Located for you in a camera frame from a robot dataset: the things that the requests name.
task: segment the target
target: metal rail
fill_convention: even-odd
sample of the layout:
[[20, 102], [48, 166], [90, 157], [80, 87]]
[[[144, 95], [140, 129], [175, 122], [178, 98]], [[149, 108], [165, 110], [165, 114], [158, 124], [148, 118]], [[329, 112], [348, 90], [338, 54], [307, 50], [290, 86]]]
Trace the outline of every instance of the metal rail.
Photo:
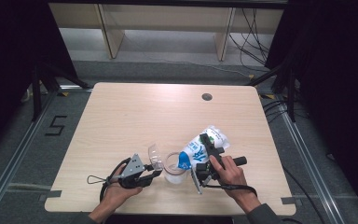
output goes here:
[[35, 134], [42, 123], [46, 112], [48, 111], [48, 106], [53, 102], [55, 96], [57, 95], [56, 91], [51, 91], [46, 101], [43, 105], [43, 110], [41, 111], [39, 117], [32, 121], [31, 125], [29, 126], [27, 132], [25, 133], [24, 137], [22, 138], [19, 146], [17, 147], [16, 151], [14, 152], [10, 162], [7, 164], [5, 171], [0, 176], [0, 202], [4, 197], [4, 194], [7, 190], [7, 187], [10, 181], [13, 179], [14, 175], [16, 174], [17, 170], [19, 169], [21, 162], [29, 148], [32, 144]]
[[[280, 106], [281, 111], [285, 111], [285, 106]], [[310, 151], [305, 144], [300, 131], [298, 130], [296, 124], [291, 121], [287, 113], [283, 113], [283, 119], [286, 123], [286, 126], [295, 141], [296, 147], [300, 154], [302, 161], [307, 169], [308, 174], [310, 175], [310, 180], [313, 183], [313, 186], [316, 189], [316, 192], [319, 195], [319, 198], [322, 201], [324, 209], [327, 216], [330, 219], [331, 223], [343, 224], [345, 223], [341, 213], [338, 210], [336, 200], [330, 192], [330, 189], [327, 187], [322, 174], [319, 172], [319, 169], [310, 155]]]

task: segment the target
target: gray carpet floor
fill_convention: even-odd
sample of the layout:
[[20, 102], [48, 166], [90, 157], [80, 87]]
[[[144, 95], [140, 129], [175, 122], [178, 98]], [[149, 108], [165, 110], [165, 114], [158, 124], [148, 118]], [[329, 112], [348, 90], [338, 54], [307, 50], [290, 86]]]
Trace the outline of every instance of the gray carpet floor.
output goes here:
[[[109, 82], [146, 82], [146, 83], [185, 83], [209, 85], [244, 85], [249, 75], [256, 77], [262, 72], [251, 71], [241, 66], [198, 66], [181, 63], [94, 63], [74, 62], [79, 78], [93, 85], [99, 81]], [[222, 70], [235, 70], [232, 73]], [[60, 79], [61, 84], [71, 84]], [[270, 92], [273, 78], [260, 84], [260, 93]], [[75, 213], [50, 213], [44, 209], [44, 196], [48, 193], [54, 178], [61, 166], [66, 149], [76, 129], [83, 109], [89, 99], [90, 92], [71, 91], [67, 96], [57, 96], [48, 109], [46, 116], [27, 151], [21, 166], [15, 174], [11, 185], [0, 202], [0, 223], [68, 223]], [[273, 100], [262, 99], [262, 104]], [[358, 199], [350, 184], [337, 164], [325, 155], [328, 148], [322, 137], [313, 126], [306, 108], [296, 103], [296, 125], [306, 142], [313, 159], [317, 162], [328, 188], [334, 195], [338, 208], [346, 223], [358, 223]], [[0, 141], [0, 176], [8, 161], [19, 145], [32, 118], [32, 101], [19, 106]], [[301, 160], [296, 144], [287, 130], [283, 117], [277, 114], [267, 116], [269, 127], [278, 149], [282, 165], [290, 171], [301, 186], [312, 198], [316, 209], [322, 214], [324, 223], [331, 223], [324, 211], [310, 177]], [[56, 124], [64, 125], [59, 136], [46, 136], [56, 133], [49, 127], [55, 116], [67, 116], [57, 119]], [[290, 190], [296, 198], [296, 214], [291, 217], [301, 223], [322, 223], [315, 209], [307, 199], [305, 192], [289, 175], [286, 176]], [[248, 223], [245, 216], [235, 217], [235, 223]]]

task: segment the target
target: person's left hand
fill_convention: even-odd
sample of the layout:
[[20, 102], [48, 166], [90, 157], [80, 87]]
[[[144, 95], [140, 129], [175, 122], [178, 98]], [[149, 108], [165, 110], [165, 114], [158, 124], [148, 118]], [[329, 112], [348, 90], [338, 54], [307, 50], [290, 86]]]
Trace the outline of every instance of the person's left hand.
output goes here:
[[[125, 164], [121, 165], [114, 175], [119, 175]], [[117, 179], [111, 180], [111, 185], [106, 189], [105, 195], [101, 203], [89, 214], [89, 217], [97, 223], [103, 222], [105, 219], [115, 213], [127, 199], [137, 195], [142, 191], [141, 187], [136, 189], [124, 189], [118, 184]]]

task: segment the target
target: wooden table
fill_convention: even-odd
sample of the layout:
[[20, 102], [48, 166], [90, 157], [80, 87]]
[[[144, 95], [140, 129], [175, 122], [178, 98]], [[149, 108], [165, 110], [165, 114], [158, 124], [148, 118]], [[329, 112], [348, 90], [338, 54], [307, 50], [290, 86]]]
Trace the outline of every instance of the wooden table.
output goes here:
[[[213, 99], [205, 101], [202, 94]], [[255, 88], [243, 86], [98, 83], [95, 85], [62, 167], [48, 198], [50, 212], [90, 212], [99, 203], [102, 184], [87, 177], [106, 177], [124, 159], [138, 153], [149, 164], [147, 150], [157, 144], [163, 157], [182, 148], [209, 125], [220, 129], [230, 147], [225, 154], [245, 156], [248, 184], [259, 199], [278, 215], [291, 216], [294, 204], [264, 111]], [[181, 185], [170, 184], [164, 172], [150, 187], [128, 199], [117, 213], [164, 215], [243, 214], [221, 189], [203, 189], [199, 195], [191, 176]]]

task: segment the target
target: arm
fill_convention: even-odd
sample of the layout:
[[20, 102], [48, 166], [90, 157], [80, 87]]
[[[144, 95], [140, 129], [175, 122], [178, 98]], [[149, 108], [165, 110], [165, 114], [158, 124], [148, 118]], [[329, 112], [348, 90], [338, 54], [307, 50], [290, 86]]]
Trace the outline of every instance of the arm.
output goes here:
[[[124, 164], [118, 168], [115, 175], [119, 175], [123, 169]], [[112, 180], [112, 184], [107, 188], [103, 200], [98, 204], [88, 217], [81, 213], [72, 223], [102, 223], [108, 217], [113, 215], [117, 208], [119, 208], [131, 196], [137, 195], [142, 191], [142, 188], [124, 189], [117, 180]]]
[[[220, 175], [220, 182], [228, 185], [247, 185], [242, 168], [238, 167], [231, 157], [222, 157], [225, 165], [223, 168], [214, 156], [210, 161], [216, 172]], [[247, 189], [225, 189], [226, 194], [234, 199], [238, 206], [245, 212], [252, 224], [278, 224], [282, 223], [275, 213], [266, 204], [261, 204], [258, 198]]]

